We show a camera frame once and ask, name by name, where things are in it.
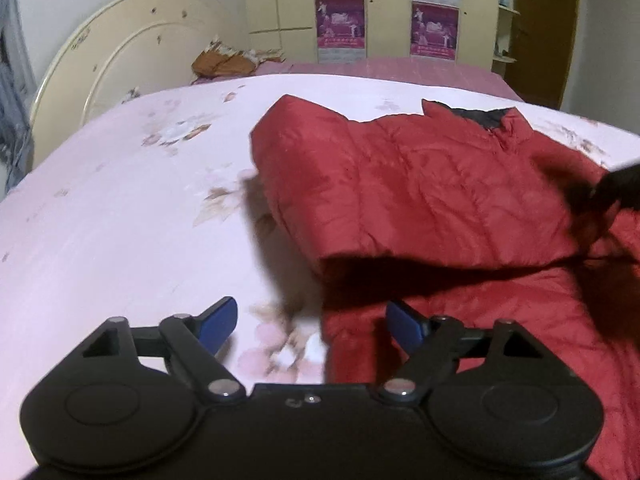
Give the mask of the red puffer jacket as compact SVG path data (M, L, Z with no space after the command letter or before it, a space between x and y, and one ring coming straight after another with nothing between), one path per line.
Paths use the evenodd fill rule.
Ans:
M639 474L639 203L600 203L591 159L518 110L424 102L354 122L296 96L250 135L271 214L322 286L332 382L384 382L404 300L474 327L522 324L597 393L589 465Z

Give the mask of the pink floral quilt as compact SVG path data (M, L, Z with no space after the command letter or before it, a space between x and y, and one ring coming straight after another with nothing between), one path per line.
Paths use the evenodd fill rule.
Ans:
M605 174L639 155L585 118L375 79L259 76L116 106L1 205L2 477L606 479L589 465L602 401L510 318L456 318L454 360L398 346L384 382L326 377L322 286L250 143L284 96L354 122L514 108ZM165 360L160 322L224 297L238 322L215 359Z

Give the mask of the brown wooden door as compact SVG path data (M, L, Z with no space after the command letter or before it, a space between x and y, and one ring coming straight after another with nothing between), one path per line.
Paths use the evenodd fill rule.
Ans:
M525 102L561 107L572 62L578 0L514 0L506 83Z

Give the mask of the pink checked bed sheet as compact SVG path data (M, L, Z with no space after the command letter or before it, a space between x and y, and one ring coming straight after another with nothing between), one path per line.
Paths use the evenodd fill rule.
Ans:
M497 74L484 68L434 58L366 58L355 63L294 63L266 61L250 76L271 74L321 74L382 79L457 88L521 101Z

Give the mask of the lower right purple poster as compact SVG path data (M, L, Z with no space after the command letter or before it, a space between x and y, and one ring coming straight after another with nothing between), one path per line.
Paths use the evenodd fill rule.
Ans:
M457 8L414 2L410 55L454 61L457 56L458 25Z

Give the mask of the cream wooden headboard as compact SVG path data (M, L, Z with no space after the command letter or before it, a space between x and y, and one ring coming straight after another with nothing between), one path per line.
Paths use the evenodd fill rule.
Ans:
M30 111L32 162L137 96L183 87L215 39L248 45L243 18L217 0L114 0L78 26L55 55Z

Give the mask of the grey blue curtain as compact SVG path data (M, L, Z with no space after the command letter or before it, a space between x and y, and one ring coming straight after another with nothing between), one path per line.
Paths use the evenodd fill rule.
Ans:
M1 0L1 195L32 169L28 108L37 90L17 0Z

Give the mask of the lower left purple poster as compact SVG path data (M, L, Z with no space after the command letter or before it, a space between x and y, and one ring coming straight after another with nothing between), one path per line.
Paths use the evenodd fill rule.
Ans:
M318 62L355 63L367 56L364 0L316 0Z

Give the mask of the cream yellow wardrobe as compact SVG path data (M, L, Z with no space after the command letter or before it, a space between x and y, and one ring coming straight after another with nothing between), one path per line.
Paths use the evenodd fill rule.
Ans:
M253 48L281 50L292 62L319 63L315 1L245 0ZM410 55L412 4L412 0L364 0L366 58L420 58ZM460 0L457 9L457 56L451 62L491 70L497 59L503 4Z

